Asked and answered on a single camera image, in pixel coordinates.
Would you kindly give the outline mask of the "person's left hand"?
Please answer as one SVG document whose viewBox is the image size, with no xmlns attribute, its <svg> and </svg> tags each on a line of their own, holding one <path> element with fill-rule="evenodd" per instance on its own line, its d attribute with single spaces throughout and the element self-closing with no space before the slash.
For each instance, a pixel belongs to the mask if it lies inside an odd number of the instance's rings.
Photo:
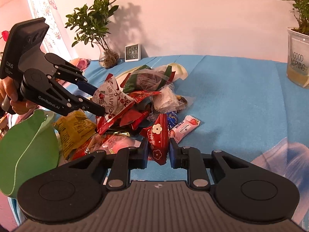
<svg viewBox="0 0 309 232">
<path fill-rule="evenodd" d="M 17 89 L 15 87 L 13 79 L 6 77 L 1 79 L 1 103 L 8 96 L 10 100 L 10 106 L 13 111 L 18 115 L 23 115 L 28 113 L 31 109 L 35 109 L 37 104 L 30 102 L 28 100 L 20 101 L 18 99 Z"/>
</svg>

